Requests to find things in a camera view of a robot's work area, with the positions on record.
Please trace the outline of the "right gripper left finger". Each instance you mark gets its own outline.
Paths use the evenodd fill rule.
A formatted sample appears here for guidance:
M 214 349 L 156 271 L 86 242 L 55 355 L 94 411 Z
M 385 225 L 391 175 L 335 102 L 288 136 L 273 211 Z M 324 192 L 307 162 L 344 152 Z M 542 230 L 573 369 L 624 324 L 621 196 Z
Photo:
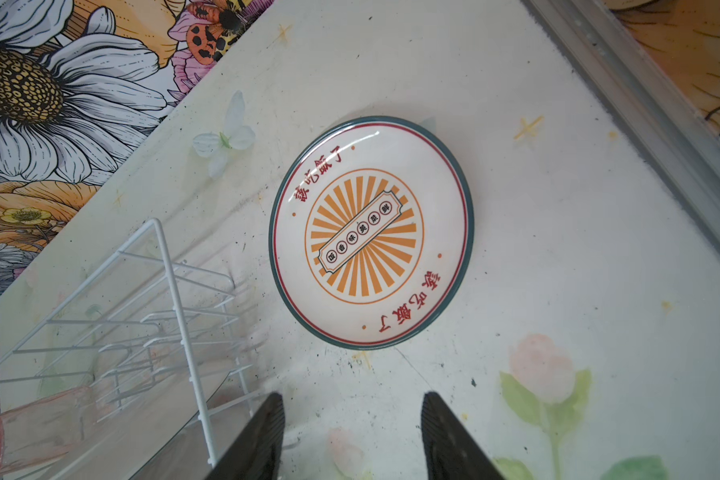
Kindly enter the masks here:
M 285 426 L 283 397 L 271 393 L 205 479 L 277 479 Z

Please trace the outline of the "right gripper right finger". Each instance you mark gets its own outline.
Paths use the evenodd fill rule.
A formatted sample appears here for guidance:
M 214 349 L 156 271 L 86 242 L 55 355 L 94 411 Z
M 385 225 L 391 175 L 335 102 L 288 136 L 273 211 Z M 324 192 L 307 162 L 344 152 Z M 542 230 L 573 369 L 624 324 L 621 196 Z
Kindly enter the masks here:
M 429 479 L 502 479 L 437 392 L 424 395 L 421 431 Z

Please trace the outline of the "orange sunburst plate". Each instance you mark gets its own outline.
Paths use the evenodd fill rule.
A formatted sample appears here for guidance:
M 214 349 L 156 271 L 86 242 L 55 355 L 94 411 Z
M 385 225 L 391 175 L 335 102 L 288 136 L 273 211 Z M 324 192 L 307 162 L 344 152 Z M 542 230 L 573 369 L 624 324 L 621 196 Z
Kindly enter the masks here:
M 426 128 L 349 120 L 294 160 L 269 226 L 277 290 L 317 338 L 352 350 L 402 343 L 440 317 L 475 233 L 467 179 Z

